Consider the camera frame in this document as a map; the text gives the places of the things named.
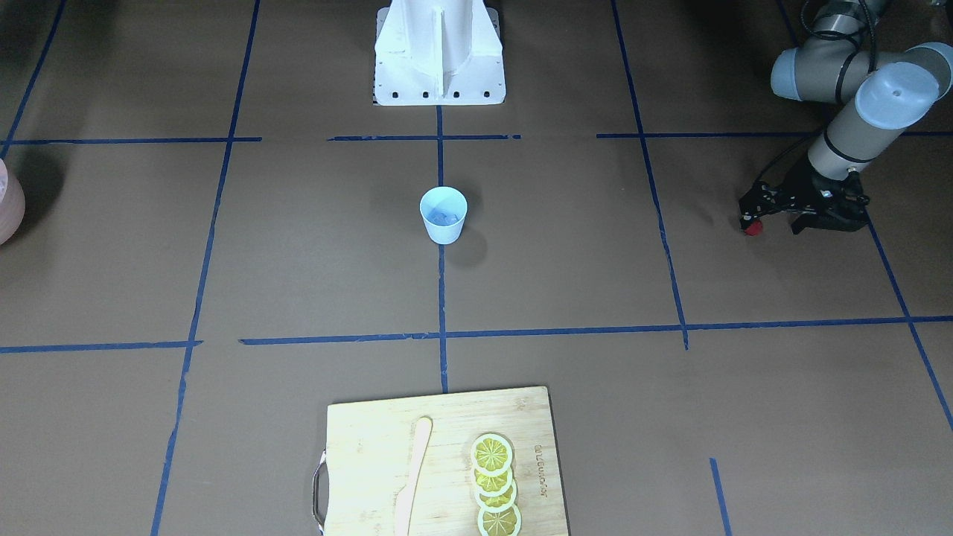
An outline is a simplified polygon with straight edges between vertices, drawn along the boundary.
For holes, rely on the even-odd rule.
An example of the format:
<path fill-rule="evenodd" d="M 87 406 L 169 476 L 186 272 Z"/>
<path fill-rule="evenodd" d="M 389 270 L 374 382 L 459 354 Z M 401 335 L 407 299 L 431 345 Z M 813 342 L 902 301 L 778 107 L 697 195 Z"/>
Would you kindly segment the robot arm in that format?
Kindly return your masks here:
<path fill-rule="evenodd" d="M 739 198 L 739 227 L 758 235 L 763 218 L 793 214 L 791 231 L 852 233 L 867 227 L 869 197 L 861 172 L 932 106 L 950 94 L 949 44 L 925 42 L 903 52 L 879 50 L 876 28 L 887 1 L 828 1 L 808 38 L 782 52 L 771 71 L 775 95 L 840 106 L 779 185 L 758 176 Z"/>

